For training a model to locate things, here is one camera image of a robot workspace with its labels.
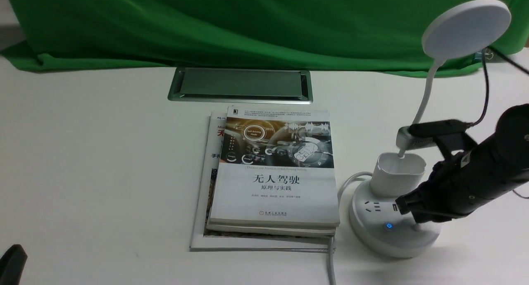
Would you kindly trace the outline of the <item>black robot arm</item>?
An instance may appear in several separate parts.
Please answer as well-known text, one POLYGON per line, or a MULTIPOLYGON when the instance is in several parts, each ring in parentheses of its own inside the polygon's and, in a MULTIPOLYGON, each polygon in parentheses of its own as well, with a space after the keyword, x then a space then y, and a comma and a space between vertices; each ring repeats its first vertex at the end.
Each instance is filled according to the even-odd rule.
POLYGON ((396 199, 402 215, 416 223, 462 219, 528 182, 528 104, 506 110, 481 143, 467 129, 456 119, 411 125, 410 134, 433 140, 443 160, 425 182, 396 199))

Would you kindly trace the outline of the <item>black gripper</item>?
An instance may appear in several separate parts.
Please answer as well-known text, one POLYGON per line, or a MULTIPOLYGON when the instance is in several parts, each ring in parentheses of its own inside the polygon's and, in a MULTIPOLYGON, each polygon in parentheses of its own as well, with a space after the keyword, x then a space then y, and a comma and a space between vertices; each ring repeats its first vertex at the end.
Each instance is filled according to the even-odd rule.
POLYGON ((422 186, 399 196, 401 215, 416 223, 463 218, 503 194, 503 158, 496 151, 473 151, 437 170, 422 186))

